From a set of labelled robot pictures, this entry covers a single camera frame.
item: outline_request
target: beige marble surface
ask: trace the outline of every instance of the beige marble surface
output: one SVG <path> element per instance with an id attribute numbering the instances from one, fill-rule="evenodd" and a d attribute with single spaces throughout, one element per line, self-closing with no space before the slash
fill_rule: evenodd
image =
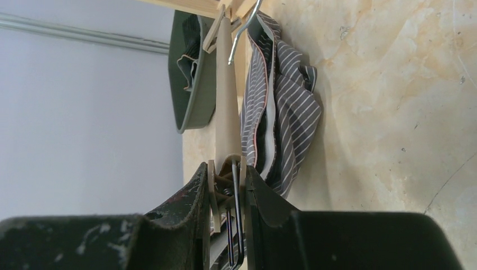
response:
<path id="1" fill-rule="evenodd" d="M 324 108 L 289 201 L 426 213 L 477 269 L 477 1 L 265 0 L 261 10 L 317 67 Z M 185 179 L 213 158 L 213 130 L 184 133 Z"/>

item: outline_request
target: wooden beam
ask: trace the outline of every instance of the wooden beam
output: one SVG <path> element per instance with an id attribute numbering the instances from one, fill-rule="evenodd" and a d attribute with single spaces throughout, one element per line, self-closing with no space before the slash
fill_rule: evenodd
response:
<path id="1" fill-rule="evenodd" d="M 257 3 L 257 0 L 242 1 L 237 11 L 235 12 L 235 15 L 243 19 L 249 13 L 249 11 L 255 6 L 256 3 Z"/>
<path id="2" fill-rule="evenodd" d="M 159 6 L 170 7 L 200 16 L 215 18 L 217 15 L 216 0 L 141 0 Z"/>

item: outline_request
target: white wall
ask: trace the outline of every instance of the white wall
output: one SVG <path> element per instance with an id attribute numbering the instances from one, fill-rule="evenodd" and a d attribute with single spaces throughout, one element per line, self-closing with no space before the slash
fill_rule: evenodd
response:
<path id="1" fill-rule="evenodd" d="M 181 153 L 166 56 L 0 29 L 0 219 L 146 212 Z"/>
<path id="2" fill-rule="evenodd" d="M 137 0 L 1 0 L 0 12 L 169 43 L 174 11 Z"/>

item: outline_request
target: metal hanger hook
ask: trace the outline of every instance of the metal hanger hook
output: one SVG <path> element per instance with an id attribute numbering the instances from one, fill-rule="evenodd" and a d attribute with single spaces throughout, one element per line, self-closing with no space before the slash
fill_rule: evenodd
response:
<path id="1" fill-rule="evenodd" d="M 238 29 L 237 35 L 233 39 L 232 51 L 230 52 L 230 56 L 228 58 L 228 64 L 229 65 L 231 65 L 233 63 L 233 57 L 235 55 L 235 51 L 237 50 L 237 44 L 239 43 L 240 35 L 245 31 L 245 29 L 247 29 L 249 27 L 249 25 L 252 22 L 252 19 L 257 15 L 257 12 L 260 9 L 260 6 L 262 5 L 262 2 L 263 2 L 263 0 L 257 0 L 257 2 L 255 4 L 255 7 L 254 7 L 254 10 L 252 11 L 249 18 L 247 19 L 247 22 Z"/>

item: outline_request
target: black plastic object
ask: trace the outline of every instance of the black plastic object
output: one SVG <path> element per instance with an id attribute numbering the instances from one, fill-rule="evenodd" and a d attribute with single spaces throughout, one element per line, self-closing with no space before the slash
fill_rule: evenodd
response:
<path id="1" fill-rule="evenodd" d="M 209 220 L 202 163 L 184 188 L 146 215 L 4 220 L 0 269 L 209 268 Z"/>
<path id="2" fill-rule="evenodd" d="M 462 268 L 425 215 L 302 212 L 252 166 L 246 182 L 248 269 Z M 208 269 L 209 207 L 202 163 L 146 215 L 8 219 L 0 223 L 0 269 Z"/>
<path id="3" fill-rule="evenodd" d="M 249 171 L 248 269 L 462 268 L 442 230 L 423 214 L 302 212 Z"/>

